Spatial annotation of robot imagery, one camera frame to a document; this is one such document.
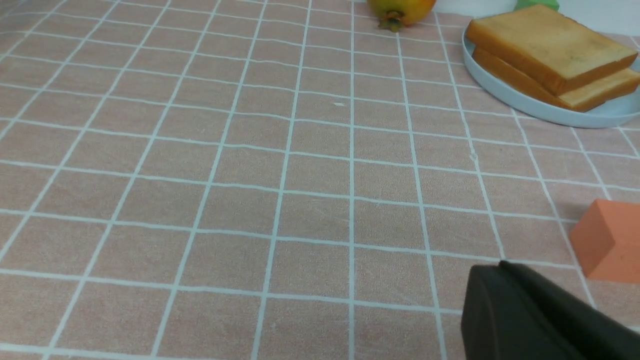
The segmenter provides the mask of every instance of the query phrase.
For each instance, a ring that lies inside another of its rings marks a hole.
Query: white wall
[[[557,0],[560,12],[601,33],[640,36],[640,0]],[[487,16],[513,10],[515,0],[438,0],[437,12]]]

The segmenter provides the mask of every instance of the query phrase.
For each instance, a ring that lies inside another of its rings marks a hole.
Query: stacked bread
[[[542,4],[474,19],[466,36],[484,70],[560,108],[586,112],[640,85],[636,50]]]

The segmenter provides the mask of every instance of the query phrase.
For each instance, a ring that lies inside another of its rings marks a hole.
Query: green object
[[[558,9],[560,8],[560,5],[556,0],[518,0],[513,11],[528,8],[537,4],[545,5],[546,7],[554,11],[558,11]]]

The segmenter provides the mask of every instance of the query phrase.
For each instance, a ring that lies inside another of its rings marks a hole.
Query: foam block
[[[598,199],[569,238],[587,278],[640,284],[640,204]]]
[[[560,5],[556,0],[518,0],[516,2],[516,7],[515,9],[513,9],[513,11],[528,8],[536,4],[546,5],[548,8],[553,9],[555,11],[558,11],[558,9],[560,9]]]

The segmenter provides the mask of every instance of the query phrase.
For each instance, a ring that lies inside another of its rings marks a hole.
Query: light blue plate
[[[526,96],[489,74],[476,63],[471,57],[475,45],[467,40],[466,34],[465,30],[462,34],[462,43],[467,70],[489,94],[514,109],[556,124],[591,129],[616,127],[640,118],[640,87],[633,94],[607,101],[586,113],[558,108]],[[640,71],[640,59],[636,59],[631,68]]]

